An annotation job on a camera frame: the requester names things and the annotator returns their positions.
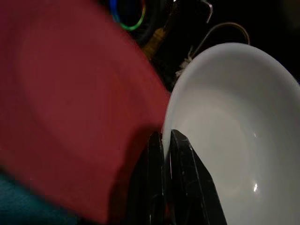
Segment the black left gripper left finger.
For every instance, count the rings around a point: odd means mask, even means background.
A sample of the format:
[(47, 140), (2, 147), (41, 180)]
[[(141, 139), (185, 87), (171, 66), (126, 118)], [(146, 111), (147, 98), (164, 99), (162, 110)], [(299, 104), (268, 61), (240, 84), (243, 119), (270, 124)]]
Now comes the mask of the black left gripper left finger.
[(159, 132), (154, 132), (142, 151), (129, 183), (127, 223), (162, 225), (165, 218), (164, 153)]

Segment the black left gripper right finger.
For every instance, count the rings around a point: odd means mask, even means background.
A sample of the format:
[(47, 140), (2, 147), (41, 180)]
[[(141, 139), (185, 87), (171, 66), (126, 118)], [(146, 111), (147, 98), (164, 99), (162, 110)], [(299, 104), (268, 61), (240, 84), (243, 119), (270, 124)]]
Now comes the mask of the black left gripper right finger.
[(225, 225), (218, 193), (190, 141), (173, 129), (169, 146), (172, 212), (176, 225)]

